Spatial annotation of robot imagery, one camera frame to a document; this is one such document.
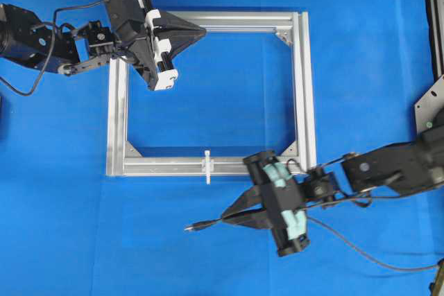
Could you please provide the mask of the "left black and white gripper body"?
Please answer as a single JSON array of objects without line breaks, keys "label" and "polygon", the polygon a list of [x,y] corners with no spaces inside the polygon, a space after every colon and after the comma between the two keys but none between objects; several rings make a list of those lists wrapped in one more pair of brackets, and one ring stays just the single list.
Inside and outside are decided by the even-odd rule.
[{"label": "left black and white gripper body", "polygon": [[165,15],[152,0],[105,0],[112,32],[123,48],[124,57],[153,91],[173,88],[178,70],[172,64],[171,38],[160,37]]}]

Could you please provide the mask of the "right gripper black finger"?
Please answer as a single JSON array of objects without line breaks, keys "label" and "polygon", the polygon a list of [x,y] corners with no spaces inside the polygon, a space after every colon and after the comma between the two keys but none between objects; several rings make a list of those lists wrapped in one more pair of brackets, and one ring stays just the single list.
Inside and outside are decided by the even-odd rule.
[{"label": "right gripper black finger", "polygon": [[261,203],[259,187],[252,186],[221,214],[221,220],[266,220],[266,212],[263,208],[249,210]]},{"label": "right gripper black finger", "polygon": [[227,224],[249,227],[253,229],[273,228],[273,223],[268,217],[268,213],[265,208],[224,212],[221,216],[221,220]]}]

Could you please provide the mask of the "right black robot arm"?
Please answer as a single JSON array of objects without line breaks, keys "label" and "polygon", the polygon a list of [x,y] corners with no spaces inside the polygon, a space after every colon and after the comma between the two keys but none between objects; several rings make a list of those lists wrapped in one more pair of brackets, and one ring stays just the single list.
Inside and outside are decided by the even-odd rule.
[{"label": "right black robot arm", "polygon": [[[280,256],[309,245],[307,205],[333,205],[340,188],[322,166],[297,182],[289,168],[266,150],[244,158],[253,186],[221,214],[224,223],[269,229]],[[415,141],[394,143],[361,155],[346,155],[341,163],[352,197],[387,186],[398,195],[430,191],[443,184],[443,127],[420,133]]]}]

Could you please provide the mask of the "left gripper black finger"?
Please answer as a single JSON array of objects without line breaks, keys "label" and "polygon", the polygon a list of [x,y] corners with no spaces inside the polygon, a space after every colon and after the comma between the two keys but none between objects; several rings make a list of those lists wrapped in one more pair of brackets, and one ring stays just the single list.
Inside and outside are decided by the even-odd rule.
[{"label": "left gripper black finger", "polygon": [[160,39],[185,38],[197,41],[206,36],[207,30],[170,12],[160,11],[160,18],[153,19],[154,34]]},{"label": "left gripper black finger", "polygon": [[171,51],[169,52],[171,59],[204,36],[205,31],[159,31],[157,33],[159,40],[169,39],[171,43]]}]

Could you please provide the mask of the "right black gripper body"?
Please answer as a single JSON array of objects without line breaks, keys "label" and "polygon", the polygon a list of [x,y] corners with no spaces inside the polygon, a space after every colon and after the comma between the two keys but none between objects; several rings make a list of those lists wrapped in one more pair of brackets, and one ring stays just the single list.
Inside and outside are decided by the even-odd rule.
[{"label": "right black gripper body", "polygon": [[276,246],[307,247],[305,197],[287,166],[272,150],[248,156],[243,163],[259,189]]}]

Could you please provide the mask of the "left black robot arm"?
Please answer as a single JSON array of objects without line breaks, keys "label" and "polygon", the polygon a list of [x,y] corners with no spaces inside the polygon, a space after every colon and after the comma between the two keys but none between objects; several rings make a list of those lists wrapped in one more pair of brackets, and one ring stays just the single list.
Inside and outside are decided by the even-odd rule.
[{"label": "left black robot arm", "polygon": [[73,76],[120,59],[151,91],[174,86],[177,54],[205,37],[205,28],[155,8],[151,0],[99,0],[109,26],[99,20],[76,28],[41,21],[23,8],[1,4],[1,57],[40,73]]}]

